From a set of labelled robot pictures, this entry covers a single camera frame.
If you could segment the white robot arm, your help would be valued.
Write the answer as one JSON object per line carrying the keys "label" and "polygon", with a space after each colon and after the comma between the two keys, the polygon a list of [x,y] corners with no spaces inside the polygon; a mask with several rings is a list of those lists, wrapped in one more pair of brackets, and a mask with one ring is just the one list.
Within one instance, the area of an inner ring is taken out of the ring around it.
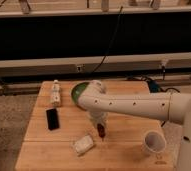
{"label": "white robot arm", "polygon": [[71,91],[74,103],[96,118],[113,112],[183,126],[177,171],[191,171],[191,93],[107,94],[99,80],[82,82]]}

